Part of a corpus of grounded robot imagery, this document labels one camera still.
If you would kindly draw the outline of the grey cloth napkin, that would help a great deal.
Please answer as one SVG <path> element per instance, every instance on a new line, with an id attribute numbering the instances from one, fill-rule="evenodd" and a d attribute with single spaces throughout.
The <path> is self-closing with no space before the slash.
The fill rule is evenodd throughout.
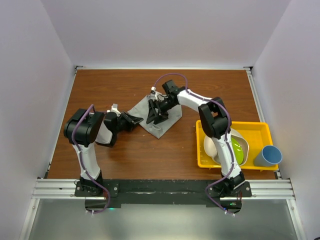
<path id="1" fill-rule="evenodd" d="M 146 95 L 141 101 L 139 101 L 128 113 L 134 117 L 143 118 L 143 121 L 139 125 L 145 129 L 148 133 L 160 139 L 180 118 L 182 117 L 182 106 L 177 105 L 168 111 L 168 119 L 159 124 L 155 124 L 154 121 L 146 123 L 149 105 L 148 100 L 156 100 L 154 95 Z"/>

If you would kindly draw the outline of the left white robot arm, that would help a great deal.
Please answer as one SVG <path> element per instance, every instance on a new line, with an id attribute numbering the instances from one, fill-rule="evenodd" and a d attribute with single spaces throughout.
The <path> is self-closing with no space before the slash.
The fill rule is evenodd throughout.
<path id="1" fill-rule="evenodd" d="M 72 115 L 64 125 L 63 135 L 76 151 L 81 191 L 86 191 L 91 196 L 106 193 L 95 145 L 113 147 L 120 132 L 131 132 L 142 121 L 142 117 L 120 112 L 116 106 L 106 112 L 96 111 L 94 107 L 80 108 Z"/>

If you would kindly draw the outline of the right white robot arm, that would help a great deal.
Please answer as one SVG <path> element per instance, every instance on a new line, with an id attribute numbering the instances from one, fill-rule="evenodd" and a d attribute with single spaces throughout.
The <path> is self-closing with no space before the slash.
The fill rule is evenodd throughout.
<path id="1" fill-rule="evenodd" d="M 202 130 L 213 141 L 219 157 L 222 178 L 213 184 L 227 196 L 235 196 L 245 183 L 245 177 L 232 147 L 232 121 L 222 99 L 204 97 L 186 86 L 177 87 L 173 80 L 165 82 L 162 88 L 165 96 L 157 92 L 155 86 L 151 87 L 146 122 L 157 125 L 168 120 L 169 110 L 178 105 L 196 111 Z"/>

